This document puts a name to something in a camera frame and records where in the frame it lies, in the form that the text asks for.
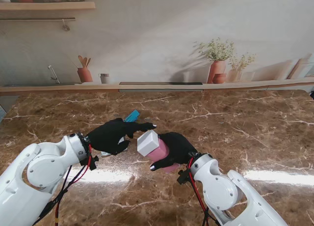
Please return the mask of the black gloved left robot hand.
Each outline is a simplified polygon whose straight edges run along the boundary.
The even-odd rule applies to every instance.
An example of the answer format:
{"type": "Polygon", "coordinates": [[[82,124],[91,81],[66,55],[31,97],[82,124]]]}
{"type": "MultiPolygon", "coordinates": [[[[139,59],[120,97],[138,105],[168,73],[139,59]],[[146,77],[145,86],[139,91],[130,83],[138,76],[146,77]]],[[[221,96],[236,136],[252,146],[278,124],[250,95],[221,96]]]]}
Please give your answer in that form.
{"type": "Polygon", "coordinates": [[[127,149],[131,142],[130,140],[120,142],[121,138],[128,136],[129,139],[133,139],[135,132],[146,132],[156,127],[148,122],[125,122],[122,118],[116,118],[89,132],[87,137],[93,149],[117,155],[127,149]]]}

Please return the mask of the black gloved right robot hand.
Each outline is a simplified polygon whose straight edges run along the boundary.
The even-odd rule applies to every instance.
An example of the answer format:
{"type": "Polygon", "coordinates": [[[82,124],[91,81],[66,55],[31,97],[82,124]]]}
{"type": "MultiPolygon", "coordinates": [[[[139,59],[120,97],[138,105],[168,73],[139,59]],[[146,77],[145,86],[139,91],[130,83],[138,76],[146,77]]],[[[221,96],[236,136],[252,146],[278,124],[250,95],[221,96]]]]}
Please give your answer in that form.
{"type": "Polygon", "coordinates": [[[166,144],[169,154],[150,166],[151,171],[172,166],[173,164],[187,164],[191,159],[189,153],[197,153],[196,148],[182,135],[176,132],[160,134],[159,138],[166,144]]]}

